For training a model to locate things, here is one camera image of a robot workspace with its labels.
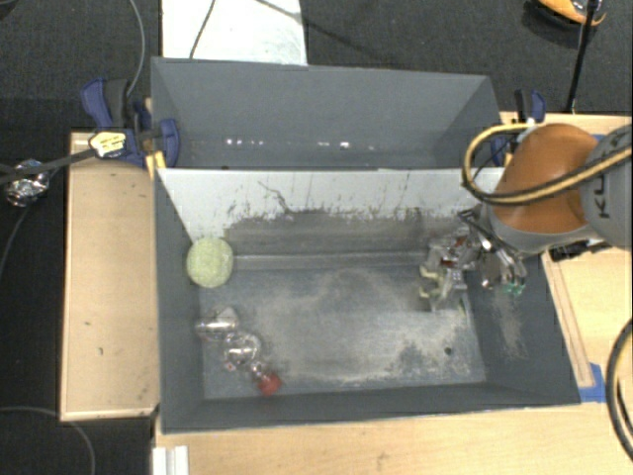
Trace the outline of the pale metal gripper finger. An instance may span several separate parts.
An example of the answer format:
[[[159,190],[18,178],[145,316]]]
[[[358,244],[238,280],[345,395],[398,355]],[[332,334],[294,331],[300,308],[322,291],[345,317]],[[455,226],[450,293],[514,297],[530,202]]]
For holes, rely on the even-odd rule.
[[[445,309],[457,308],[461,297],[467,293],[468,287],[465,284],[449,286],[447,290],[439,286],[418,287],[418,297],[421,301],[421,308],[427,312],[436,312]]]
[[[422,278],[430,279],[437,285],[446,283],[455,285],[463,282],[462,271],[454,266],[421,264],[419,266],[419,274]]]

